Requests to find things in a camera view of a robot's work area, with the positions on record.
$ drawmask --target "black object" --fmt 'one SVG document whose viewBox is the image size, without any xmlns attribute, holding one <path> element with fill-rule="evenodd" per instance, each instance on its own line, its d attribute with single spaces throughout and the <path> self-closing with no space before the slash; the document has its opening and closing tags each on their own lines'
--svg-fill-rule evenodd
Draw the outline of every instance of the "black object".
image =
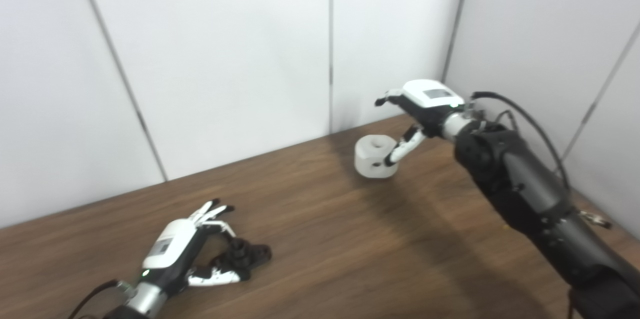
<svg viewBox="0 0 640 319">
<path fill-rule="evenodd" d="M 510 227 L 526 235 L 571 286 L 585 319 L 640 318 L 640 273 L 579 216 L 570 193 L 518 132 L 478 121 L 456 137 L 455 159 Z"/>
<path fill-rule="evenodd" d="M 85 306 L 86 303 L 91 300 L 91 298 L 93 298 L 98 293 L 100 293 L 100 292 L 102 292 L 104 290 L 107 290 L 109 288 L 118 287 L 118 283 L 119 283 L 118 280 L 113 279 L 113 280 L 109 280 L 109 281 L 104 282 L 104 283 L 98 285 L 97 287 L 95 287 L 94 290 L 89 292 L 89 294 L 87 294 L 87 296 L 85 296 L 84 299 L 82 299 L 82 301 L 80 301 L 80 303 L 75 307 L 75 309 L 71 312 L 71 314 L 69 314 L 68 319 L 74 319 L 74 317 L 76 315 L 78 315 L 78 312 L 80 312 L 80 309 L 82 309 L 82 307 Z"/>
<path fill-rule="evenodd" d="M 103 319 L 149 319 L 146 315 L 142 315 L 137 310 L 126 305 L 119 305 L 114 310 L 108 312 Z"/>
<path fill-rule="evenodd" d="M 542 130 L 542 127 L 538 124 L 538 122 L 525 109 L 523 109 L 520 105 L 516 104 L 516 102 L 514 102 L 510 98 L 507 98 L 506 96 L 500 95 L 493 91 L 476 91 L 473 94 L 471 94 L 472 100 L 477 100 L 480 98 L 491 98 L 494 100 L 502 101 L 503 103 L 506 103 L 507 105 L 515 109 L 517 112 L 519 112 L 524 117 L 524 119 L 526 119 L 526 121 L 530 123 L 530 125 L 535 129 L 537 134 L 540 137 L 542 137 L 544 144 L 551 152 L 553 161 L 555 162 L 555 165 L 557 166 L 558 171 L 560 171 L 560 174 L 562 175 L 562 184 L 564 185 L 564 188 L 568 192 L 571 192 L 571 186 L 569 185 L 569 176 L 567 176 L 567 171 L 565 170 L 565 166 L 562 164 L 562 160 L 560 160 L 560 156 L 558 155 L 558 152 L 556 151 L 555 146 L 553 146 L 553 144 L 551 143 L 551 140 L 547 136 L 547 133 L 544 130 Z"/>
<path fill-rule="evenodd" d="M 211 259 L 210 265 L 222 273 L 234 271 L 240 280 L 251 278 L 251 271 L 272 259 L 272 249 L 268 245 L 251 244 L 249 241 L 234 238 L 225 253 Z"/>
</svg>

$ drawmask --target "label on robotic hand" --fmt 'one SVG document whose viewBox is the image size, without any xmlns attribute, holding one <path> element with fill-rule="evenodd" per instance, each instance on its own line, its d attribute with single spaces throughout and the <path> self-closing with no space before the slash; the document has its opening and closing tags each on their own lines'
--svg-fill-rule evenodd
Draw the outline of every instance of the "label on robotic hand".
<svg viewBox="0 0 640 319">
<path fill-rule="evenodd" d="M 151 251 L 149 251 L 149 255 L 147 256 L 156 256 L 163 255 L 169 249 L 169 244 L 173 241 L 173 237 L 169 237 L 168 239 L 159 239 L 153 244 Z"/>
</svg>

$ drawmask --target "hole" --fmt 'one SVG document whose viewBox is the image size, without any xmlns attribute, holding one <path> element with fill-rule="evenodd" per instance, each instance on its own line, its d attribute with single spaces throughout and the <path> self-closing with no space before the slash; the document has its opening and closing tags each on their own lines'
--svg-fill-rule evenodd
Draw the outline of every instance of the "hole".
<svg viewBox="0 0 640 319">
<path fill-rule="evenodd" d="M 371 140 L 371 145 L 373 146 L 373 148 L 382 148 L 385 146 L 385 141 L 384 139 L 382 139 L 382 137 L 374 137 L 373 140 Z"/>
</svg>

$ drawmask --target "black robotic arm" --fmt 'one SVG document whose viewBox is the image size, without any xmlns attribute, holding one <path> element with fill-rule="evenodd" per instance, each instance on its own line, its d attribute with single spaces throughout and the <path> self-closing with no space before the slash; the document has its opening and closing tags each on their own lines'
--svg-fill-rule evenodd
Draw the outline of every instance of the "black robotic arm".
<svg viewBox="0 0 640 319">
<path fill-rule="evenodd" d="M 455 159 L 506 223 L 526 235 L 570 285 L 569 302 L 583 318 L 640 318 L 640 273 L 583 221 L 569 190 L 517 131 L 479 118 L 472 104 L 463 106 L 462 98 L 435 80 L 412 80 L 375 104 L 387 101 L 416 125 L 387 155 L 385 166 L 394 166 L 427 137 L 454 142 Z"/>
</svg>

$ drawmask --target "silver cylindrical joint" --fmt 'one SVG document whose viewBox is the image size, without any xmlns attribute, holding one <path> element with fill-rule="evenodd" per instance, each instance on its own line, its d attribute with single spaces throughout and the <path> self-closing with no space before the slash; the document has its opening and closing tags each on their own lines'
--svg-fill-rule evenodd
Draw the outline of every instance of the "silver cylindrical joint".
<svg viewBox="0 0 640 319">
<path fill-rule="evenodd" d="M 135 288 L 135 295 L 126 302 L 126 306 L 153 319 L 167 301 L 167 294 L 162 289 L 148 282 L 141 282 Z"/>
<path fill-rule="evenodd" d="M 473 119 L 466 118 L 464 112 L 452 112 L 442 125 L 442 137 L 452 143 L 456 142 L 456 136 L 466 125 L 471 123 Z"/>
</svg>

